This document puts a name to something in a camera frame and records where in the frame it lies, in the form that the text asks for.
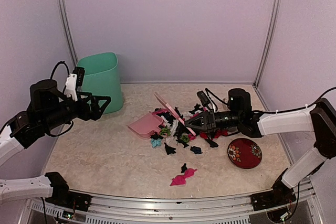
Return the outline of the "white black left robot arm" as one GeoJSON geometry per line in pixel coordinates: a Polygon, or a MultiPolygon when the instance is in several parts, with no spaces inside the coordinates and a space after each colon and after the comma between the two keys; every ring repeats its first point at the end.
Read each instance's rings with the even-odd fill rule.
{"type": "MultiPolygon", "coordinates": [[[[45,79],[30,87],[30,104],[1,129],[1,164],[29,148],[52,130],[73,120],[96,121],[111,102],[109,96],[78,92],[74,100],[58,90],[57,81],[45,79]]],[[[58,172],[26,179],[2,179],[1,203],[30,198],[45,198],[66,206],[73,201],[73,193],[58,172]]]]}

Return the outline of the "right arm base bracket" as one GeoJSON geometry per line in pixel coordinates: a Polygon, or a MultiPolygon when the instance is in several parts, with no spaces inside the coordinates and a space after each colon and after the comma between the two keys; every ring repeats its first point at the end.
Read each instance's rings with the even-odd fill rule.
{"type": "Polygon", "coordinates": [[[278,177],[271,190],[251,195],[254,211],[278,207],[297,200],[293,188],[288,188],[278,177]]]}

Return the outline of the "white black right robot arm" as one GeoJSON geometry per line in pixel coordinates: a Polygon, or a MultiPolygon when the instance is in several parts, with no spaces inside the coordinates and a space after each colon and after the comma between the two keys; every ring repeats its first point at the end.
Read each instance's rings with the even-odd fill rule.
{"type": "Polygon", "coordinates": [[[315,135],[313,147],[273,184],[268,194],[273,205],[281,204],[288,198],[289,189],[314,174],[326,160],[335,157],[335,109],[323,96],[300,108],[266,112],[253,110],[249,92],[234,88],[228,92],[226,105],[228,111],[203,111],[186,120],[185,127],[204,133],[235,127],[250,138],[290,132],[312,132],[315,135]]]}

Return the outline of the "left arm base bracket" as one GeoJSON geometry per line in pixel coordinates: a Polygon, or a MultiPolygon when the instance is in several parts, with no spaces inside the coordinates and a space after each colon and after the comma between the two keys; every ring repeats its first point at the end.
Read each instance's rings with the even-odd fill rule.
{"type": "Polygon", "coordinates": [[[70,190],[67,182],[58,172],[47,172],[45,176],[49,179],[53,190],[52,196],[46,198],[48,203],[72,210],[88,211],[91,195],[70,190]]]}

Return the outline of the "pink plastic dustpan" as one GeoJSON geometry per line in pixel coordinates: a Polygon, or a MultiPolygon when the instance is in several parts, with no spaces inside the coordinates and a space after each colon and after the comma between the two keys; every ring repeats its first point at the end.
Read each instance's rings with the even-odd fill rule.
{"type": "Polygon", "coordinates": [[[159,133],[164,121],[156,114],[148,112],[135,122],[128,125],[128,128],[141,138],[150,138],[154,133],[159,133]]]}

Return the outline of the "pink plastic hand brush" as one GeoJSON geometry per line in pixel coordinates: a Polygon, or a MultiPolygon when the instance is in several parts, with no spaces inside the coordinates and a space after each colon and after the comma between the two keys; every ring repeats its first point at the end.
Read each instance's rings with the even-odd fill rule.
{"type": "Polygon", "coordinates": [[[192,134],[192,135],[196,135],[196,133],[189,127],[187,127],[185,125],[184,120],[178,115],[178,113],[157,93],[154,92],[154,96],[156,97],[156,99],[166,108],[168,109],[168,111],[181,123],[183,124],[187,130],[192,134]]]}

